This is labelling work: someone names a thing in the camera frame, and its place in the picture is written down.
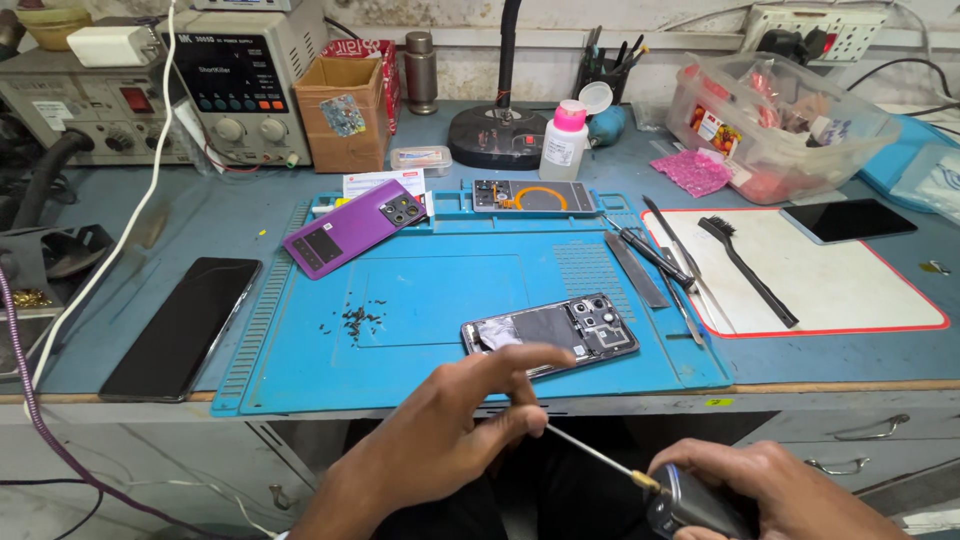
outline pink cap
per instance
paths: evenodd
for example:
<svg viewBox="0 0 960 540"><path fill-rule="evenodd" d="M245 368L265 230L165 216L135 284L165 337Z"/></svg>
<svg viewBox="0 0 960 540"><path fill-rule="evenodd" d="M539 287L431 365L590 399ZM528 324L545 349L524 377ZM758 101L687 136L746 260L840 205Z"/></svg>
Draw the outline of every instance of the pink cap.
<svg viewBox="0 0 960 540"><path fill-rule="evenodd" d="M553 113L553 125L562 132L579 132L587 123L587 106L575 99L564 99Z"/></svg>

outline drawer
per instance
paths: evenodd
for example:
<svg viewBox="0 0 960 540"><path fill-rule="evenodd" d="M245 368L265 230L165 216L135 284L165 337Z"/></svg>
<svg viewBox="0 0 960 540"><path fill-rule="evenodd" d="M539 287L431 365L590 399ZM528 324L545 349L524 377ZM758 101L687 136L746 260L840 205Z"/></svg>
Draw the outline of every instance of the drawer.
<svg viewBox="0 0 960 540"><path fill-rule="evenodd" d="M781 443L960 438L956 408L785 410L735 446Z"/></svg>
<svg viewBox="0 0 960 540"><path fill-rule="evenodd" d="M808 460L816 460L834 473L823 474L848 491L858 491L960 457L960 439L787 443L783 447L808 464Z"/></svg>

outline silicone repair mat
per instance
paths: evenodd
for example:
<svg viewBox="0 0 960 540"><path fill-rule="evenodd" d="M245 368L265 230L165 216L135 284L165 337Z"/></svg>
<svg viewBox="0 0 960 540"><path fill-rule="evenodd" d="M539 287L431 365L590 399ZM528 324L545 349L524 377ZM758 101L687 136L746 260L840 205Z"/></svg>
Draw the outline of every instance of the silicone repair mat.
<svg viewBox="0 0 960 540"><path fill-rule="evenodd" d="M321 194L313 203L335 196ZM639 225L622 195L593 197L617 223ZM307 219L310 203L298 206L290 231ZM654 311L637 297L604 241L608 228L599 213L474 213L468 190L434 192L433 206L427 221L317 281L278 251L211 414L393 407L435 367L465 355L464 322L594 292L612 299L640 349L536 380L541 398L732 383L710 344L693 341L674 307ZM664 287L656 269L640 261Z"/></svg>
<svg viewBox="0 0 960 540"><path fill-rule="evenodd" d="M663 217L697 261L704 281L733 328L692 295L704 325L721 337L937 330L947 316L886 260L862 242L821 246L788 222L780 209L663 210ZM718 215L735 228L733 248L800 323L787 329L733 265L723 244L701 229ZM650 210L643 222L659 245L669 241Z"/></svg>

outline black smartphone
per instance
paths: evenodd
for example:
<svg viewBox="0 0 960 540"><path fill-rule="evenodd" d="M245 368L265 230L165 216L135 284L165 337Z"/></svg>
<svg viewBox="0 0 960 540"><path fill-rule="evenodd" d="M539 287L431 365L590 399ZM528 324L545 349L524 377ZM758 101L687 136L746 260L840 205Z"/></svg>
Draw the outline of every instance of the black smartphone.
<svg viewBox="0 0 960 540"><path fill-rule="evenodd" d="M820 245L917 230L916 225L877 199L785 207L780 209L780 214Z"/></svg>
<svg viewBox="0 0 960 540"><path fill-rule="evenodd" d="M182 402L261 266L249 258L194 261L110 374L100 398Z"/></svg>
<svg viewBox="0 0 960 540"><path fill-rule="evenodd" d="M575 368L640 348L613 302L600 292L470 321L460 327L460 332L469 354L488 353L510 344L549 343L572 352ZM565 369L541 366L528 370L527 377L535 379L560 371Z"/></svg>

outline black base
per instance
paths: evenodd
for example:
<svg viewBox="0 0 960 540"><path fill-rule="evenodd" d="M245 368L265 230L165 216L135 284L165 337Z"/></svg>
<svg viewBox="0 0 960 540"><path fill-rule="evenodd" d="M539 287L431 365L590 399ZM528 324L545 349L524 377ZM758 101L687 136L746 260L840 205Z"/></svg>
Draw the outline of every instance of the black base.
<svg viewBox="0 0 960 540"><path fill-rule="evenodd" d="M513 119L505 123L502 111L496 105L481 105L454 116L446 141L450 154L464 165L481 169L540 168L547 119L532 110L513 108Z"/></svg>

